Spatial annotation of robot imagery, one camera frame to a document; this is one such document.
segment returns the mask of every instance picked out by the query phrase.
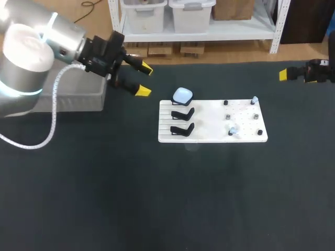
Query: gray plastic bin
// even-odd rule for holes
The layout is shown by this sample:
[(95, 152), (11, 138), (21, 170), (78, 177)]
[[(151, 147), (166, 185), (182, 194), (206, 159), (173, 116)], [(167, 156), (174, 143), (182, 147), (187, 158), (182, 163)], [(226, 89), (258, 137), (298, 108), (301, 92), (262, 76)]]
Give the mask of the gray plastic bin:
[[(33, 112), (51, 112), (53, 82), (66, 64), (55, 61)], [(106, 95), (106, 80), (94, 73), (70, 69), (58, 86), (57, 111), (101, 111)]]

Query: small hole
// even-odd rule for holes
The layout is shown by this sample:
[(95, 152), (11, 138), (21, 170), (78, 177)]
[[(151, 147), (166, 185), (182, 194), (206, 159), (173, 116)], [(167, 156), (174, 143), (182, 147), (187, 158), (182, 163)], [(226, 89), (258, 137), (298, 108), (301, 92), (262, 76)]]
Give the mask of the small hole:
[(60, 51), (59, 51), (59, 54), (60, 54), (61, 56), (66, 56), (67, 51), (66, 51), (66, 50), (60, 50)]

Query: white cable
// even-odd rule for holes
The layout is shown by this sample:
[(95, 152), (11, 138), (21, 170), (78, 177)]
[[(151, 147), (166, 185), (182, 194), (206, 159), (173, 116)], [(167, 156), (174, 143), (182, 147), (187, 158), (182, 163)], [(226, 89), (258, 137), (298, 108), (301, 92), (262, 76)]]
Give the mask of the white cable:
[(21, 145), (18, 144), (8, 138), (6, 138), (5, 136), (3, 136), (2, 134), (0, 134), (0, 139), (6, 141), (7, 143), (16, 146), (18, 148), (22, 148), (22, 149), (26, 149), (26, 150), (35, 150), (35, 149), (39, 149), (42, 148), (44, 146), (46, 146), (52, 139), (54, 131), (56, 129), (56, 120), (57, 120), (57, 90), (58, 90), (58, 84), (59, 81), (61, 79), (61, 77), (63, 76), (63, 74), (68, 71), (69, 69), (72, 68), (78, 68), (78, 69), (82, 69), (85, 70), (85, 66), (82, 64), (71, 64), (71, 65), (67, 65), (66, 67), (64, 67), (57, 75), (54, 83), (53, 83), (53, 90), (52, 90), (52, 122), (51, 122), (51, 129), (50, 129), (50, 133), (48, 135), (48, 137), (46, 138), (46, 140), (44, 140), (42, 143), (38, 144), (38, 145)]

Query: white shelf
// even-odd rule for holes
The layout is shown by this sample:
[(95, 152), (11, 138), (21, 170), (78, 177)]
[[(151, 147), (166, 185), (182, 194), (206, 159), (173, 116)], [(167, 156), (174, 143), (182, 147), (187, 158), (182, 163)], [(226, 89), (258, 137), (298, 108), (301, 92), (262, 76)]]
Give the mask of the white shelf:
[(127, 16), (122, 16), (121, 28), (125, 42), (174, 42), (174, 41), (223, 41), (273, 39), (275, 26), (268, 16), (261, 0), (256, 0), (251, 20), (210, 20), (206, 33), (175, 33), (171, 8), (165, 9), (164, 31), (162, 33), (133, 34)]

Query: black cabinet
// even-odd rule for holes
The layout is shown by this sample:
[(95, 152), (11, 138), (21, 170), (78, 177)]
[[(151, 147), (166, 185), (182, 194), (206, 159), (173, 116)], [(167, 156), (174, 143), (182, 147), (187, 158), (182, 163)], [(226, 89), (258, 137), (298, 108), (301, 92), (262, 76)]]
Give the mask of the black cabinet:
[(334, 10), (335, 0), (291, 0), (281, 43), (321, 43)]

